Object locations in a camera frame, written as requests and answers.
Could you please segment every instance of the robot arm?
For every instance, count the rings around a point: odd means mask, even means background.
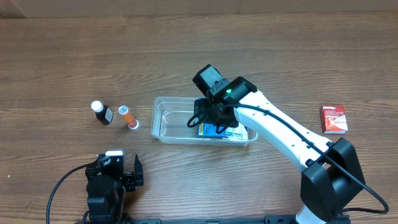
[[[331,142],[329,139],[319,136],[307,128],[304,128],[292,118],[276,108],[267,98],[257,91],[250,92],[239,103],[243,105],[257,106],[269,110],[278,117],[282,118],[293,126],[297,131],[304,134],[307,139],[314,143],[323,152],[329,149],[326,144]],[[293,131],[275,118],[264,115],[259,111],[253,111],[249,108],[234,108],[234,114],[239,123],[251,128],[259,133],[263,138],[269,141],[283,155],[285,155],[299,172],[303,172],[309,159],[315,161],[321,155],[313,150],[307,143],[303,142]]]
[[[297,223],[334,220],[363,189],[342,172],[364,183],[355,148],[347,140],[341,138],[333,143],[309,131],[272,105],[252,83],[242,77],[230,82],[211,65],[200,70],[192,81],[208,100],[207,112],[213,124],[220,127],[239,121],[268,140],[302,173],[300,197],[305,206],[296,215]],[[322,165],[331,160],[336,166],[324,169]]]

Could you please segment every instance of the wooden table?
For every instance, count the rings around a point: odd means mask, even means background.
[[[244,76],[293,119],[321,133],[322,104],[346,106],[367,184],[388,215],[352,213],[353,223],[398,221],[398,13],[296,13],[0,20],[0,223],[43,223],[61,176],[108,149],[135,154],[145,186],[127,196],[134,218],[233,218],[294,214],[300,174],[263,138],[249,147],[162,144],[150,135],[156,96],[201,93],[206,64]],[[103,126],[90,109],[128,105]],[[334,141],[340,135],[328,135]],[[81,220],[86,177],[61,185],[52,223]],[[349,206],[381,208],[361,192]]]

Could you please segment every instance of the plastic tray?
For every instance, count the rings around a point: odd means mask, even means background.
[[[198,98],[160,96],[154,101],[151,134],[166,144],[203,144],[217,146],[247,146],[258,138],[249,129],[247,140],[198,138],[198,128],[188,128],[187,121],[193,116],[193,104]]]

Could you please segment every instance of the red and white box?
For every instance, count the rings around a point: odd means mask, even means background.
[[[344,134],[348,131],[344,106],[323,105],[320,113],[324,134]]]

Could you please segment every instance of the black cable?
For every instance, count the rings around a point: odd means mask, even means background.
[[[286,127],[288,127],[291,131],[293,131],[296,135],[298,135],[305,143],[307,143],[309,146],[311,146],[314,150],[316,150],[319,154],[323,156],[323,158],[327,161],[332,166],[335,166],[340,172],[342,172],[345,176],[350,178],[351,180],[355,181],[357,184],[359,184],[363,189],[368,191],[373,197],[379,200],[379,202],[383,205],[384,210],[375,210],[375,209],[369,209],[369,208],[344,208],[342,209],[341,213],[343,212],[351,212],[351,211],[357,211],[357,212],[368,212],[368,213],[378,213],[378,214],[386,214],[389,211],[389,207],[387,202],[380,196],[378,195],[375,191],[373,191],[370,187],[368,187],[366,184],[362,183],[360,180],[358,180],[356,177],[354,177],[352,174],[350,174],[347,170],[342,168],[337,162],[335,162],[332,158],[328,157],[324,152],[322,152],[319,148],[317,148],[314,143],[309,141],[303,134],[301,134],[299,131],[297,131],[293,126],[291,126],[288,122],[283,120],[282,118],[278,117],[277,115],[271,113],[269,110],[264,110],[261,108],[258,108],[256,106],[251,106],[251,105],[219,105],[219,106],[214,106],[207,111],[202,111],[200,113],[194,114],[187,123],[188,128],[195,127],[198,125],[200,122],[196,122],[194,124],[190,124],[196,117],[199,117],[201,114],[205,113],[210,113],[210,111],[215,110],[215,109],[220,109],[220,108],[230,108],[230,107],[242,107],[242,108],[249,108],[252,110],[260,111],[264,114],[267,114],[282,124],[284,124]]]
[[[86,211],[84,214],[83,214],[83,224],[86,224],[86,221],[87,221],[87,216],[90,214],[90,211]]]
[[[69,171],[67,174],[65,174],[65,175],[60,179],[60,181],[58,181],[58,183],[55,185],[54,189],[52,190],[52,193],[51,193],[50,198],[49,198],[49,202],[48,202],[48,204],[47,204],[47,213],[45,214],[45,222],[46,222],[46,224],[50,224],[50,207],[51,207],[51,201],[52,201],[52,199],[54,198],[55,192],[57,191],[57,189],[59,188],[59,186],[62,184],[63,180],[65,180],[70,174],[74,173],[74,172],[77,171],[77,170],[80,170],[80,169],[82,169],[82,168],[84,168],[84,167],[88,167],[88,166],[90,166],[90,165],[96,164],[97,161],[98,161],[98,159],[95,160],[94,162],[89,163],[89,164],[85,164],[85,165],[82,165],[82,166],[80,166],[80,167],[74,168],[73,170],[71,170],[71,171]]]
[[[221,133],[223,133],[227,128],[228,128],[228,126],[225,126],[225,127],[223,127],[223,129],[219,130],[219,129],[220,129],[220,126],[217,125],[216,133],[217,133],[217,134],[221,134]]]

